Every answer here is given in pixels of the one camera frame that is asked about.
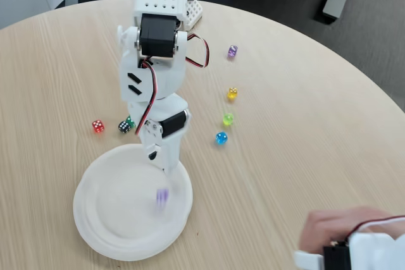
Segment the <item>person's hand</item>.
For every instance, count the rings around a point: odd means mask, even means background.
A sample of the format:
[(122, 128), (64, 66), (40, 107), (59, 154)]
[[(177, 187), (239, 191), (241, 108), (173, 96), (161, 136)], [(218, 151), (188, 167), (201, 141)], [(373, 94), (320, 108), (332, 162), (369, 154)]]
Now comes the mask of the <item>person's hand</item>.
[(303, 226), (298, 249), (310, 254), (322, 254), (324, 246), (344, 240), (358, 224), (391, 216), (386, 211), (365, 206), (311, 211)]

